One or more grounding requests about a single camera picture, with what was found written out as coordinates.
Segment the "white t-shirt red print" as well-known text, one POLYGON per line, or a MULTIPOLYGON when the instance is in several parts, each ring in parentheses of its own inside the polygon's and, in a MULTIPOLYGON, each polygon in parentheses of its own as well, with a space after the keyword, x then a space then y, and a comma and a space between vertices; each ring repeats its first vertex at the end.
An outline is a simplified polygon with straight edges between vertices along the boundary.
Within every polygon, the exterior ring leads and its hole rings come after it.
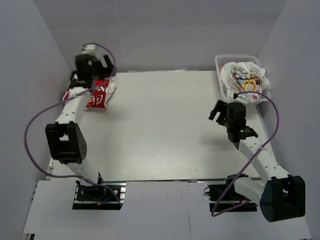
MULTIPOLYGON (((108 86, 109 86, 110 78, 105 78, 105 79, 100 79, 95 81, 95 88, 93 92, 91 93, 90 100, 87 102, 86 106, 83 108, 83 111, 85 112, 92 112, 94 110, 101 110, 105 111, 106 110, 106 105, 107 105, 107 94, 108 94, 108 86)), ((79 84, 80 82, 78 81, 77 78, 73 78, 70 81, 69 87, 67 91, 64 93, 64 96, 62 100, 69 99, 70 96, 72 97, 73 95, 70 95, 70 89, 72 87, 75 87, 76 84, 79 84)))

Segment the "white t-shirt colourful cartoon print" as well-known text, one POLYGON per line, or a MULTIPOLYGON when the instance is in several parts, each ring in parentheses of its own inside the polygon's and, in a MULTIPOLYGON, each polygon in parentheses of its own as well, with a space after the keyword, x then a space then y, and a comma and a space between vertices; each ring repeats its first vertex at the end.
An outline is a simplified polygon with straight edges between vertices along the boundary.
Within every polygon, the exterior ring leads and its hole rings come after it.
POLYGON ((252 61, 228 62, 221 67, 219 79, 223 97, 229 101, 257 105, 269 96, 271 83, 265 75, 265 69, 252 61))

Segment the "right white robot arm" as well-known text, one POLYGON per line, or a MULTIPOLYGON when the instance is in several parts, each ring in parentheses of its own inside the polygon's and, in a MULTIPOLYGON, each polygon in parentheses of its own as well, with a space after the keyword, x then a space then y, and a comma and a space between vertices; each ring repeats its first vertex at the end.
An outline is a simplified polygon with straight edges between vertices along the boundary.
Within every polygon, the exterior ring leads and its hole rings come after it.
POLYGON ((305 181, 281 167, 265 149, 259 135, 247 125, 246 107, 218 100, 208 118, 226 128, 229 141, 248 159, 239 173, 227 177, 226 187, 211 210, 212 217, 226 212, 216 211, 226 195, 233 200, 244 197, 228 211, 254 203, 270 223, 305 216, 305 181))

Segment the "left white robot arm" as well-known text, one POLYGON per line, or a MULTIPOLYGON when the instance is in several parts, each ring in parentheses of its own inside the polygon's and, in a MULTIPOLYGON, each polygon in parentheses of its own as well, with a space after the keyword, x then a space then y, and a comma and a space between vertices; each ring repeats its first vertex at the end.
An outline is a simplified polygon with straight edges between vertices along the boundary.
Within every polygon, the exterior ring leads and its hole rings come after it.
POLYGON ((115 74, 115 65, 107 54, 103 55, 106 66, 92 53, 75 57, 76 70, 71 76, 63 109, 54 123, 47 124, 45 134, 53 160, 67 166, 80 181, 91 184, 88 193, 99 200, 105 196, 102 177, 86 159, 88 146, 79 123, 91 99, 97 80, 105 80, 115 74))

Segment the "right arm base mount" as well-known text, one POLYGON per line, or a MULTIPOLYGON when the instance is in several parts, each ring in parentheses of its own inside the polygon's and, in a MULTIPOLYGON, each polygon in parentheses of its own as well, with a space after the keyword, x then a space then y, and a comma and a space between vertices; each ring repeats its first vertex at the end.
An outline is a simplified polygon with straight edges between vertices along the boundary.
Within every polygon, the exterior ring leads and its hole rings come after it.
MULTIPOLYGON (((203 190, 205 196, 209 199, 209 211, 211 212, 216 204, 217 200, 219 199, 220 195, 223 193, 227 186, 225 184, 210 184, 206 186, 203 190)), ((248 199, 238 193, 231 193, 229 192, 222 198, 221 202, 219 203, 215 213, 219 213, 226 209, 235 207, 239 204, 248 201, 248 199)), ((237 207, 235 209, 230 210, 230 212, 257 212, 257 205, 253 202, 247 203, 241 207, 237 207)))

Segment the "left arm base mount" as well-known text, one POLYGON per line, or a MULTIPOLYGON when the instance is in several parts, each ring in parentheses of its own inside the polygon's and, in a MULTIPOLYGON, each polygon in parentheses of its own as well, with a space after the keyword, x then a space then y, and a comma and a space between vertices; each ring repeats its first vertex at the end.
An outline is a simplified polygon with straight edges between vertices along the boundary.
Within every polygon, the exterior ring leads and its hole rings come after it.
POLYGON ((126 193, 126 183, 104 182, 103 184, 110 187, 112 192, 97 186, 82 185, 80 181, 77 180, 72 209, 119 211, 122 207, 114 195, 116 195, 121 204, 123 204, 126 193))

